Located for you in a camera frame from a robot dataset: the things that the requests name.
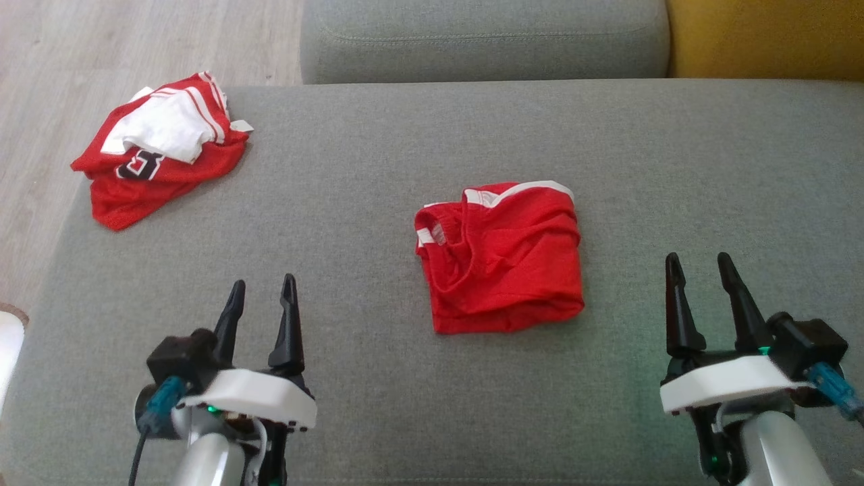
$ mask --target mustard yellow sofa section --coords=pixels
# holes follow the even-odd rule
[[[667,0],[677,78],[864,80],[864,0]]]

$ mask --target gray sofa cushion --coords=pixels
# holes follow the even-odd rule
[[[308,0],[306,84],[663,77],[664,0]]]
[[[82,190],[33,315],[0,429],[10,486],[120,484],[144,359],[211,326],[245,278],[241,367],[272,349],[299,283],[319,426],[291,483],[700,483],[685,417],[663,415],[664,257],[681,255],[712,349],[733,346],[716,271],[730,252],[768,315],[822,317],[864,388],[864,86],[584,80],[229,90],[244,160],[111,233]],[[463,187],[553,179],[582,233],[586,309],[515,335],[437,336],[414,213]],[[864,441],[800,413],[837,484]],[[165,483],[182,444],[144,451]]]

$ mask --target gray sofa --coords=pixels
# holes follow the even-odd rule
[[[732,347],[716,273],[732,254],[766,314],[821,317],[864,387],[864,86],[783,80],[552,80],[233,88],[244,159],[111,233],[73,204],[0,428],[9,486],[120,484],[144,360],[215,323],[246,280],[235,364],[262,367],[285,272],[298,279],[319,425],[292,484],[704,483],[662,412],[664,256],[677,251],[712,349]],[[414,213],[500,181],[575,194],[586,309],[514,335],[438,336]],[[861,431],[799,421],[835,481]],[[183,446],[148,443],[139,484]]]

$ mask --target red and white jersey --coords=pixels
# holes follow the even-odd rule
[[[557,182],[465,189],[415,230],[437,332],[512,332],[585,307],[573,193]]]
[[[230,172],[248,137],[232,130],[213,77],[198,73],[114,109],[72,169],[93,180],[93,218],[119,231]]]

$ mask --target red garment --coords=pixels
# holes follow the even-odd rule
[[[111,129],[123,117],[151,97],[165,97],[166,93],[183,90],[194,93],[193,106],[213,133],[219,134],[213,141],[201,144],[201,152],[193,163],[180,162],[137,146],[130,147],[122,155],[101,151]],[[224,96],[215,81],[207,73],[194,74],[114,109],[90,146],[72,162],[72,170],[82,171],[93,180],[90,186],[93,218],[119,231],[169,200],[185,195],[201,182],[231,172],[243,156],[248,137],[242,131],[231,129]]]
[[[557,182],[465,189],[414,224],[436,332],[512,332],[585,307],[573,195]]]

